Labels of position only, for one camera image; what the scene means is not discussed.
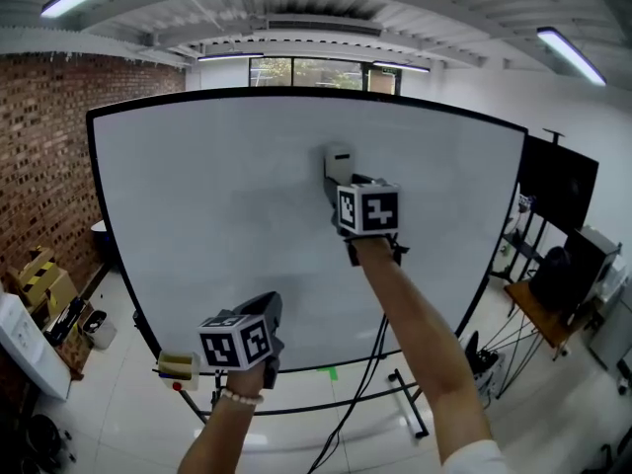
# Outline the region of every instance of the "whiteboard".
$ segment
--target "whiteboard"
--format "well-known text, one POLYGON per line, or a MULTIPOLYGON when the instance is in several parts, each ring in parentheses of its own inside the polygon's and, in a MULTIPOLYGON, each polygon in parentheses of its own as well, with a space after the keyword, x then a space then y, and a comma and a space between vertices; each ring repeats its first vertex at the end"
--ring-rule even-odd
MULTIPOLYGON (((352 147, 358 173, 401 185, 403 267, 453 330, 464 323, 508 214, 525 130, 331 91, 213 90, 88 113, 104 218, 163 350, 199 352, 201 321, 275 290, 281 369, 370 355, 381 310, 330 224, 331 142, 352 147)), ((398 349, 390 330, 384 349, 398 349)))

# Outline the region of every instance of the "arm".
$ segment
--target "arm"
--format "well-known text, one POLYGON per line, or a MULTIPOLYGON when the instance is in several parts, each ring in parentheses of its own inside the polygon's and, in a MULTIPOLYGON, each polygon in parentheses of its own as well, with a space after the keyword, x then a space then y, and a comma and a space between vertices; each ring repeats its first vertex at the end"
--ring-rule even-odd
MULTIPOLYGON (((264 385, 264 369, 262 362, 246 372, 231 372, 226 387, 244 397, 257 397, 264 385)), ((254 406, 220 398, 178 474, 233 474, 254 413, 254 406)))
POLYGON ((393 261, 384 239, 354 240, 357 257, 434 415, 441 463, 492 438, 463 349, 443 318, 393 261))

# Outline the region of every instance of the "white sleeve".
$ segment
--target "white sleeve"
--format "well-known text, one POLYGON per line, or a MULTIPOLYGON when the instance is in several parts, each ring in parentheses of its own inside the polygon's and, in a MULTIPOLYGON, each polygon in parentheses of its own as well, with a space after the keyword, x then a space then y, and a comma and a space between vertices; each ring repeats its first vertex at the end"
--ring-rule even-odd
POLYGON ((505 457, 493 440, 479 440, 454 451, 443 463, 445 474, 510 474, 505 457))

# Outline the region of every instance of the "ceiling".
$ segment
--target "ceiling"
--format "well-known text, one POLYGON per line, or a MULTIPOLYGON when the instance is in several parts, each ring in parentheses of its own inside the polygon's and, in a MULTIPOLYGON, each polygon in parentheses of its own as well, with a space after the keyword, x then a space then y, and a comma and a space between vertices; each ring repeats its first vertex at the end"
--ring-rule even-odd
POLYGON ((127 49, 184 65, 235 50, 574 75, 535 35, 553 26, 632 89, 632 0, 91 0, 45 20, 46 1, 0 0, 0 53, 127 49))

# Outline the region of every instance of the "black screen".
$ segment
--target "black screen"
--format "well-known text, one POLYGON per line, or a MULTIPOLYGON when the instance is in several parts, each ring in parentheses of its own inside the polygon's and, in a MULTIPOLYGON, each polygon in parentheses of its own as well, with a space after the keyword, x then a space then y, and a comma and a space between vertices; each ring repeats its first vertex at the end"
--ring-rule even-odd
POLYGON ((599 164, 536 137, 524 141, 520 193, 535 197, 535 213, 565 233, 584 226, 599 164))

